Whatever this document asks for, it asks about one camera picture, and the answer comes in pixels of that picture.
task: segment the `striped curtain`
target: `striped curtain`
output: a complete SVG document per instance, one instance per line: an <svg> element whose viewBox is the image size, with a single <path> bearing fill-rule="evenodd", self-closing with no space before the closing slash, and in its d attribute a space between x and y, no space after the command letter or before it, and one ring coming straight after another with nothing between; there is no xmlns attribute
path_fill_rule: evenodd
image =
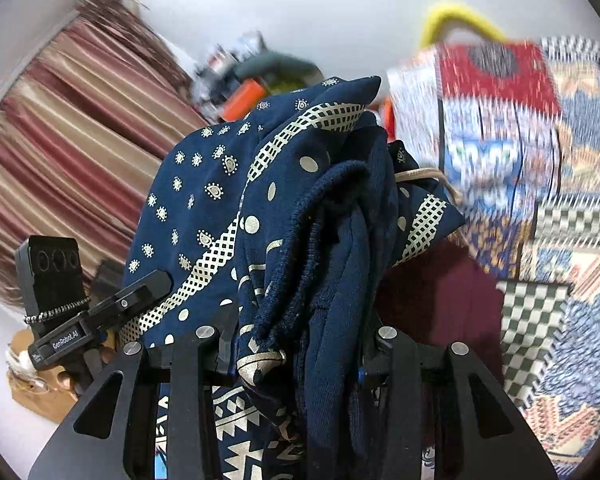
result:
<svg viewBox="0 0 600 480"><path fill-rule="evenodd" d="M166 153L205 121L189 77L121 0L82 0L0 104L0 301L20 305L13 252L74 237L88 285L124 262Z"/></svg>

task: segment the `maroon fabric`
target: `maroon fabric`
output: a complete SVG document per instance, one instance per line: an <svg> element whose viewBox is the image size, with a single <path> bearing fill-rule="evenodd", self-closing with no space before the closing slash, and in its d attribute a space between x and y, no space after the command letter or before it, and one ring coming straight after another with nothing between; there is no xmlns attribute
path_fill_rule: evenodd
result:
<svg viewBox="0 0 600 480"><path fill-rule="evenodd" d="M446 346L462 341L503 383L500 324L504 295L466 248L443 240L391 269L376 294L382 322L414 341Z"/></svg>

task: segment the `metal screw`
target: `metal screw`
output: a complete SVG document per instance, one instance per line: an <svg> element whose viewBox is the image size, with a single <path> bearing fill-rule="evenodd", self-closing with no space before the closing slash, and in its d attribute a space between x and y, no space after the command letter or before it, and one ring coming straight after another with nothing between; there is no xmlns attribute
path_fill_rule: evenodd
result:
<svg viewBox="0 0 600 480"><path fill-rule="evenodd" d="M469 347L460 341L456 341L451 345L451 351L456 355L467 355Z"/></svg>
<svg viewBox="0 0 600 480"><path fill-rule="evenodd" d="M378 329L378 335L382 339L393 339L398 335L398 331L392 326L381 326Z"/></svg>
<svg viewBox="0 0 600 480"><path fill-rule="evenodd" d="M203 325L199 326L196 329L196 336L198 339L206 339L207 337L211 337L214 334L215 330L212 326Z"/></svg>
<svg viewBox="0 0 600 480"><path fill-rule="evenodd" d="M139 351L142 350L142 345L138 341L132 341L131 343L127 343L122 351L126 355L136 355Z"/></svg>

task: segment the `beige drawstring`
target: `beige drawstring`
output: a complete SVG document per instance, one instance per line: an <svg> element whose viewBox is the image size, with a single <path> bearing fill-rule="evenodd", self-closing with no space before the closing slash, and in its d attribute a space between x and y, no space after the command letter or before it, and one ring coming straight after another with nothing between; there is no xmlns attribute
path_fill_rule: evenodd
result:
<svg viewBox="0 0 600 480"><path fill-rule="evenodd" d="M420 168L419 170L402 171L395 174L396 182L408 182L418 180L419 178L436 178L440 181L446 190L451 194L451 200L458 205L462 202L462 193L451 185L446 175L438 168Z"/></svg>

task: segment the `hand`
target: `hand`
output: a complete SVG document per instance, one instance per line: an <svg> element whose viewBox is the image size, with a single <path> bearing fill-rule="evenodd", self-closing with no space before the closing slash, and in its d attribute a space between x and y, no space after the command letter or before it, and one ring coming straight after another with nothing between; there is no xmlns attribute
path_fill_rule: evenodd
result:
<svg viewBox="0 0 600 480"><path fill-rule="evenodd" d="M108 364L115 354L116 352L113 348L108 346L100 347L100 358L104 364ZM75 393L75 380L71 377L69 372L62 371L58 374L58 386L63 390L68 391L73 400L78 400L78 395Z"/></svg>

